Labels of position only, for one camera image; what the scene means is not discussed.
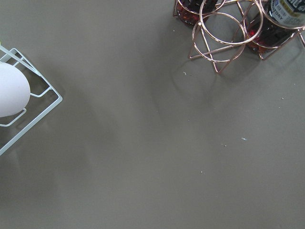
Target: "copper wire bottle holder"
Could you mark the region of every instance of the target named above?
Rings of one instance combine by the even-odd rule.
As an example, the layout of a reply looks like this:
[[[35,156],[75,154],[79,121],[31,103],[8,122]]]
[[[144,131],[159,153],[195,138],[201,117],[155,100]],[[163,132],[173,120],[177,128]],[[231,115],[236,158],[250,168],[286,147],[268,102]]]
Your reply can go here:
[[[249,3],[246,10],[244,10],[241,6],[242,1]],[[192,46],[191,46],[191,50],[189,52],[188,57],[189,57],[189,59],[196,59],[196,58],[203,57],[203,58],[211,61],[213,64],[213,67],[217,73],[221,73],[228,66],[229,63],[231,63],[233,60],[237,59],[243,53],[246,44],[249,42],[253,42],[260,47],[272,50],[270,53],[257,52],[261,60],[266,60],[267,58],[269,58],[272,54],[274,54],[276,51],[280,50],[282,47],[284,47],[287,43],[289,43],[295,37],[299,37],[303,46],[305,47],[305,41],[301,35],[301,32],[305,30],[305,27],[294,27],[294,28],[285,27],[283,25],[278,24],[274,20],[272,20],[271,17],[268,16],[268,14],[266,13],[266,11],[264,10],[264,7],[263,7],[263,2],[267,2],[267,0],[223,0],[221,3],[216,4],[216,9],[214,11],[212,11],[210,13],[203,13],[203,7],[204,7],[205,2],[206,2],[206,0],[203,0],[202,4],[200,6],[199,13],[197,13],[197,12],[189,11],[186,7],[183,6],[183,4],[181,3],[180,0],[176,0],[175,5],[174,5],[173,16],[177,16],[177,12],[176,12],[177,4],[180,4],[188,12],[199,15],[200,20],[195,24],[195,26],[193,28]],[[229,13],[219,12],[220,8],[222,8],[226,5],[234,4],[234,3],[237,5],[238,11],[242,16],[242,19],[240,21],[238,19],[236,19],[235,16],[232,16]],[[257,8],[258,13],[259,13],[260,23],[259,23],[259,27],[258,27],[256,33],[253,36],[250,36],[247,32],[247,25],[249,24],[248,13],[252,7]],[[217,16],[227,17],[227,18],[233,20],[238,25],[238,29],[233,34],[230,42],[217,38],[206,27],[205,22],[204,22],[205,19],[207,19],[209,17],[215,17],[215,16],[216,17]],[[288,38],[284,43],[282,43],[279,46],[276,46],[276,47],[262,46],[261,44],[258,44],[254,40],[259,35],[259,33],[262,29],[264,18],[268,19],[271,23],[273,23],[281,28],[297,30],[297,32],[293,33],[293,35],[290,38]],[[241,32],[242,32],[243,40],[240,42],[234,42],[237,32],[239,30],[241,30]],[[207,35],[210,39],[214,40],[215,42],[217,42],[219,44],[222,44],[223,47],[217,48],[217,49],[211,49],[209,41],[207,39]],[[204,43],[204,46],[205,46],[204,51],[201,48],[199,48],[199,46],[197,44],[197,40],[199,40],[198,42]],[[224,59],[224,60],[215,59],[214,54],[225,52],[230,49],[236,49],[236,52],[230,58]]]

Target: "white wire egg holder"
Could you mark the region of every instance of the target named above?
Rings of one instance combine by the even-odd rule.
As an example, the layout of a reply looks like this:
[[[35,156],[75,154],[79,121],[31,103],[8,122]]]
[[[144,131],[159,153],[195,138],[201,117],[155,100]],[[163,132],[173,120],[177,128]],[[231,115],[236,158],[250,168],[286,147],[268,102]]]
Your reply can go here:
[[[5,145],[0,145],[0,156],[8,149],[10,148],[16,141],[18,141],[26,132],[28,132],[35,124],[37,124],[47,113],[49,113],[52,109],[54,109],[61,101],[62,97],[61,95],[55,90],[55,88],[47,81],[47,79],[34,67],[31,62],[17,49],[13,48],[10,51],[4,48],[0,45],[0,50],[5,53],[4,56],[0,58],[1,62],[8,62],[11,58],[13,58],[16,62],[13,64],[13,66],[17,66],[18,64],[22,64],[25,68],[32,71],[34,74],[39,76],[43,82],[46,84],[47,89],[45,89],[41,94],[34,94],[31,93],[32,97],[36,98],[42,98],[47,92],[53,91],[57,98],[55,101],[53,101],[47,108],[45,108],[42,112],[40,112],[35,118],[32,120],[28,120],[29,123],[22,128],[15,136],[13,136]],[[0,124],[0,128],[10,128],[13,127],[17,120],[19,120],[25,113],[27,112],[27,109],[24,108],[22,112],[15,118],[12,118],[12,120],[7,124]]]
[[[245,11],[240,4],[240,2],[242,2],[242,1],[249,2],[249,6]],[[175,0],[174,9],[173,9],[173,16],[174,17],[177,16],[176,6],[177,6],[177,4],[180,4],[189,13],[199,15],[199,18],[200,18],[200,20],[194,25],[194,28],[193,28],[192,46],[191,46],[191,49],[189,51],[188,58],[192,60],[192,59],[197,59],[197,58],[203,57],[203,58],[209,60],[210,62],[212,62],[214,70],[215,70],[216,73],[221,73],[228,66],[228,64],[231,63],[231,61],[237,59],[242,54],[246,44],[249,43],[249,42],[253,42],[260,47],[272,50],[270,53],[258,53],[258,56],[262,61],[268,59],[276,51],[283,48],[287,43],[289,43],[292,39],[294,39],[296,37],[299,37],[300,41],[302,42],[303,46],[305,47],[305,41],[304,41],[304,38],[302,37],[302,34],[301,34],[305,30],[305,27],[289,28],[289,27],[282,26],[279,23],[276,23],[274,20],[272,20],[270,18],[270,16],[268,16],[268,14],[264,10],[264,7],[263,7],[262,3],[267,2],[267,1],[268,0],[222,0],[221,3],[216,4],[216,9],[214,11],[212,11],[210,13],[202,13],[203,8],[204,8],[204,4],[206,2],[206,0],[203,0],[203,2],[201,4],[201,7],[200,7],[200,10],[199,10],[199,13],[197,13],[197,12],[190,11],[186,7],[184,7],[181,0]],[[232,16],[228,13],[218,12],[219,9],[222,8],[223,6],[233,4],[233,3],[236,3],[236,5],[238,7],[238,10],[239,10],[239,12],[242,16],[241,21],[237,20],[234,16]],[[260,25],[259,25],[259,28],[258,28],[257,32],[253,36],[250,36],[247,33],[246,21],[247,21],[248,13],[253,6],[256,6],[258,8],[258,12],[260,14]],[[228,18],[232,19],[233,21],[235,21],[238,24],[239,27],[238,27],[237,31],[235,32],[231,42],[222,41],[222,40],[218,39],[217,37],[215,37],[213,34],[211,34],[209,32],[209,30],[205,26],[204,19],[208,18],[212,15],[223,15],[225,17],[228,17]],[[262,46],[261,44],[256,43],[254,41],[254,39],[260,33],[260,30],[261,30],[262,25],[263,25],[263,18],[267,18],[270,22],[272,22],[273,24],[275,24],[275,25],[277,25],[281,28],[298,30],[298,32],[294,33],[288,40],[286,40],[283,44],[281,44],[279,46],[276,46],[276,47]],[[242,31],[242,33],[244,35],[244,40],[242,42],[233,42],[238,30]],[[205,47],[207,49],[207,52],[206,51],[201,51],[200,48],[198,48],[198,46],[195,42],[195,39],[199,34],[201,34],[201,36],[202,36],[202,39],[203,39],[203,42],[204,42]],[[219,49],[211,50],[210,46],[209,46],[209,42],[206,38],[206,35],[208,35],[210,38],[212,38],[216,42],[224,44],[225,46],[222,47],[222,48],[219,48]],[[228,49],[232,49],[232,48],[235,48],[235,47],[238,47],[237,52],[231,58],[229,58],[227,60],[216,60],[216,59],[214,59],[213,54],[219,53],[219,52],[224,52]],[[218,63],[224,63],[224,66],[221,67],[221,68],[217,67]]]

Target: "glass bottle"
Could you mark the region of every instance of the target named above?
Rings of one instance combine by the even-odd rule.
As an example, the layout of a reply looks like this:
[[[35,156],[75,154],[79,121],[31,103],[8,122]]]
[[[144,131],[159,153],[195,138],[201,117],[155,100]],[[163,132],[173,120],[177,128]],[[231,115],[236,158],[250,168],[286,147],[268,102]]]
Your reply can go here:
[[[195,25],[199,21],[199,9],[203,0],[180,0],[181,4],[187,8],[184,9],[179,3],[177,3],[176,9],[178,17],[186,24]],[[215,9],[217,0],[206,0],[203,13],[209,13]]]
[[[285,27],[300,27],[305,24],[305,0],[269,0],[265,11],[272,20]],[[259,24],[260,17],[257,15],[247,28],[250,36],[257,32]],[[296,32],[298,30],[284,29],[264,17],[261,32],[254,42],[247,45],[259,53],[267,53],[273,50],[272,47],[285,43]]]

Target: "red liquid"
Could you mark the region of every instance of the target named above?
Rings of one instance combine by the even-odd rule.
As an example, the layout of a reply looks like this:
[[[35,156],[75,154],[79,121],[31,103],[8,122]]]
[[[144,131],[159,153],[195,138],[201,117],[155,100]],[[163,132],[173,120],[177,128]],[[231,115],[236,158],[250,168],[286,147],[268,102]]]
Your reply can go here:
[[[250,36],[256,34],[259,24],[260,17],[259,15],[257,15],[247,28],[247,31]],[[259,53],[267,53],[272,51],[273,49],[261,47],[260,45],[266,47],[279,46],[283,44],[287,39],[289,39],[289,37],[292,36],[295,32],[296,30],[283,29],[273,24],[267,18],[264,17],[262,30],[254,39],[254,41],[259,45],[255,44],[254,42],[250,42],[247,45],[254,51],[257,51]]]
[[[199,13],[199,9],[203,0],[181,0],[184,7],[188,8],[189,11]],[[203,7],[203,13],[211,12],[215,9],[217,0],[207,0]],[[185,10],[179,3],[177,4],[178,17],[186,24],[195,25],[199,21],[199,15],[190,13]]]

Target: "wire rack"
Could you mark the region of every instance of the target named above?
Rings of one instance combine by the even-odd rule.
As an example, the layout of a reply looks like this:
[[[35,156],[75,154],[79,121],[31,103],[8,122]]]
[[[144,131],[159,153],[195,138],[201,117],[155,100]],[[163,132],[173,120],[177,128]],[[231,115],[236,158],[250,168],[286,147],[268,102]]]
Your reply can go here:
[[[19,114],[0,119],[0,138],[1,140],[5,138],[4,142],[0,142],[1,156],[9,147],[11,147],[35,124],[37,124],[47,113],[54,109],[62,101],[62,97],[21,52],[15,48],[7,50],[1,45],[0,50],[4,52],[4,55],[0,58],[1,62],[6,62],[14,67],[22,68],[22,72],[31,72],[31,74],[39,78],[40,82],[44,85],[42,91],[39,93],[32,93],[32,85],[30,83],[31,96],[29,103],[31,103],[33,98],[42,101],[47,94],[50,94],[51,92],[54,94],[54,96],[51,96],[51,101],[48,101],[47,106],[43,109],[38,109],[38,106],[35,107],[28,104]],[[33,112],[35,115],[26,116],[26,113],[28,113],[30,110],[37,111]]]
[[[285,45],[287,45],[292,39],[298,37],[300,41],[302,42],[303,46],[305,47],[305,41],[302,36],[302,32],[305,30],[305,27],[294,27],[294,28],[288,28],[283,25],[280,25],[279,23],[276,23],[274,20],[271,19],[271,17],[266,13],[264,10],[264,4],[268,2],[268,0],[222,0],[221,3],[216,4],[216,9],[210,13],[203,13],[203,8],[206,0],[203,0],[199,13],[189,11],[186,7],[183,6],[181,0],[175,0],[174,4],[174,10],[173,10],[173,16],[177,16],[177,11],[176,7],[177,4],[179,4],[181,7],[183,7],[186,11],[188,11],[191,14],[198,15],[199,16],[199,21],[195,24],[192,32],[192,46],[189,52],[189,59],[197,59],[200,57],[203,57],[207,60],[209,60],[214,67],[214,70],[216,73],[221,73],[228,65],[231,63],[233,60],[237,59],[244,51],[244,48],[246,44],[253,42],[256,45],[260,46],[261,48],[266,48],[271,50],[269,53],[259,53],[257,52],[259,58],[261,60],[266,60],[268,59],[271,55],[273,55],[276,51],[280,50],[283,48]],[[248,7],[246,9],[243,9],[241,3],[242,2],[248,2]],[[226,6],[233,5],[235,4],[238,8],[239,14],[241,15],[242,19],[238,20],[237,15],[232,15],[231,13],[227,12],[220,12],[219,10],[225,8]],[[253,8],[257,8],[257,12],[260,17],[260,24],[257,32],[250,36],[247,32],[247,24],[249,24],[249,11]],[[230,41],[224,41],[219,38],[217,38],[215,35],[213,35],[212,32],[209,31],[208,26],[205,25],[205,21],[209,17],[218,17],[218,16],[223,16],[226,17],[227,19],[230,19],[234,21],[237,24],[237,30],[236,32],[232,35],[232,38]],[[289,39],[287,39],[283,44],[276,46],[276,47],[267,47],[267,46],[262,46],[261,44],[257,43],[255,41],[255,38],[259,35],[262,25],[263,25],[263,19],[269,20],[271,23],[284,28],[284,29],[291,29],[291,30],[297,30],[297,32],[293,33]],[[238,31],[242,32],[243,40],[240,42],[234,42],[234,39],[236,37],[236,34]],[[221,48],[216,48],[212,49],[210,47],[211,42],[208,41],[208,38],[211,38],[215,42],[223,45]],[[199,47],[198,43],[203,42],[204,48]],[[236,49],[236,52],[230,56],[227,59],[216,59],[214,57],[215,54],[220,54],[221,52],[226,52],[228,50]]]

